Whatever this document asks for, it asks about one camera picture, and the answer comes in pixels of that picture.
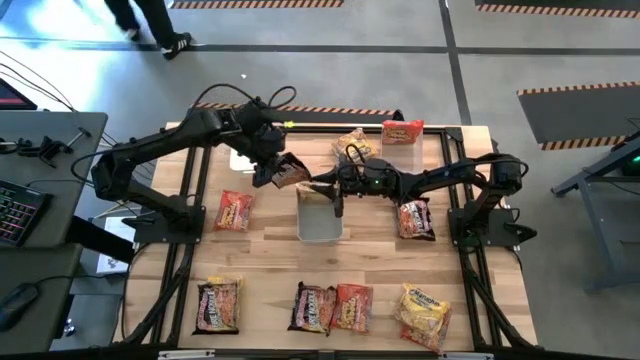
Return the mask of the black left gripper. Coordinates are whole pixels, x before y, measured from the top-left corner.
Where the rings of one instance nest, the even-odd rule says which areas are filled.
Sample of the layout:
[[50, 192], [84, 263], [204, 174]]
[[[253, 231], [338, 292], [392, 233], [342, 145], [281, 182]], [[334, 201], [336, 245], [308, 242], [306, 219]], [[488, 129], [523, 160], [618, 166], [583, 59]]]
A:
[[242, 133], [246, 138], [242, 154], [254, 162], [264, 164], [254, 165], [252, 186], [260, 188], [272, 182], [274, 165], [278, 154], [285, 150], [286, 131], [277, 126], [280, 123], [275, 110], [261, 108], [255, 105], [245, 105], [242, 108]]

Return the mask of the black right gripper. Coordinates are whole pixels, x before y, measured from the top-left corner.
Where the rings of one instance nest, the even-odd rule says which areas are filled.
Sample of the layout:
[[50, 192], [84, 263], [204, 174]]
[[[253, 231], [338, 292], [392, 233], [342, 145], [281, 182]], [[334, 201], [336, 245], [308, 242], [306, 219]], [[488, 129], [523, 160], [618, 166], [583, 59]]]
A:
[[344, 198], [347, 196], [376, 196], [396, 204], [400, 202], [400, 171], [382, 159], [370, 159], [364, 164], [344, 163], [338, 168], [314, 175], [312, 181], [313, 191], [322, 195], [336, 195], [334, 214], [337, 218], [343, 216]]

